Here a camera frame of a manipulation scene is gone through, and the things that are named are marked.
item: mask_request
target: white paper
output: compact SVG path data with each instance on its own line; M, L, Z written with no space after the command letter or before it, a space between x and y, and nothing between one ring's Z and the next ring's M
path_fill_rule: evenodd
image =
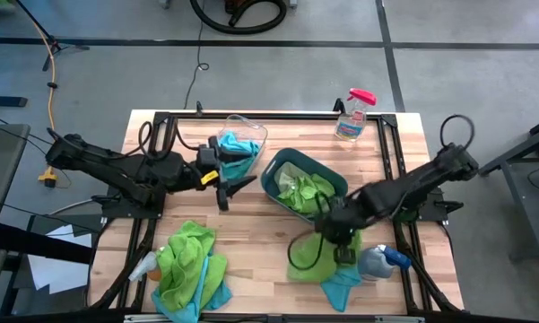
M66 234L53 236L54 239L76 243L85 247L91 247L91 234L75 237L72 225L60 227L47 235ZM87 284L88 265L70 261L44 258L41 256L28 256L32 278L36 289L50 285L50 294L66 291Z

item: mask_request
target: teal plastic basket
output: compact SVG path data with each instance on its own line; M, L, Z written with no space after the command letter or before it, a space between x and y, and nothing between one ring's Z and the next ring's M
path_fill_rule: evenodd
M277 199L277 196L280 192L277 183L275 183L274 174L286 162L294 164L309 175L318 174L322 178L328 180L329 183L331 183L331 185L333 185L333 187L335 188L335 194L337 196L347 195L347 191L349 190L349 184L347 184L347 180L343 178L343 176L337 174L336 172L329 169L327 166L312 159L311 157L296 149L284 148L280 150L267 164L267 167L261 174L261 186L263 187L263 190L266 192L269 198L274 200L278 205L289 210L289 212L297 215L304 221L313 223L304 214L293 211L292 209L290 209L290 207L281 203L281 201Z

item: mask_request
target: plastic bin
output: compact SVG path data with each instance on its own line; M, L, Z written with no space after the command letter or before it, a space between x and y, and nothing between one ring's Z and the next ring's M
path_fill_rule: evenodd
M285 162L290 162L294 164L301 170L307 172L309 175L318 174L322 178L328 180L329 183L331 183L331 185L333 185L333 187L335 188L336 196L347 195L347 191L349 190L349 184L347 184L347 180L343 176L337 174L336 172L327 168L327 166L312 159L311 157L296 149L284 148L280 150L267 164L267 167L261 174L261 186L263 187L263 190L266 192L269 198L289 210L289 212L297 215L304 221L307 221L308 223L313 223L304 214L293 211L292 209L290 209L290 207L281 203L281 201L277 199L277 196L280 192L277 183L275 183L274 174L281 168L281 166Z
M250 140L259 144L259 153L257 154L253 163L251 163L251 166L249 166L246 173L246 175L249 175L265 149L267 129L249 120L248 118L243 118L240 115L234 114L225 119L225 125L223 126L222 131L220 131L220 133L217 135L217 139L220 140L228 131L233 132L238 141Z

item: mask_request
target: clear plastic bottle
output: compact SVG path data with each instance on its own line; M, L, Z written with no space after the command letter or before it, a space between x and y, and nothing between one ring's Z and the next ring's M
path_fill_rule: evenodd
M378 245L375 248L364 249L359 256L359 274L362 279L377 281L381 278L388 278L393 274L395 266L408 269L411 259L402 253L387 247Z
M377 97L371 92L353 88L349 90L349 94L351 96L347 101L357 100L354 101L352 109L348 109L339 117L335 135L343 140L355 142L362 134L367 122L367 108L377 104Z

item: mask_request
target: yellow plug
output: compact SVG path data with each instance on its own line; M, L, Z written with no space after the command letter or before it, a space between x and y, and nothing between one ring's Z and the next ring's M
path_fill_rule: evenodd
M46 168L46 171L40 176L38 176L39 181L44 182L44 186L47 188L55 188L56 187L56 181L57 181L57 175L54 174L54 171L52 170L52 167L48 166Z

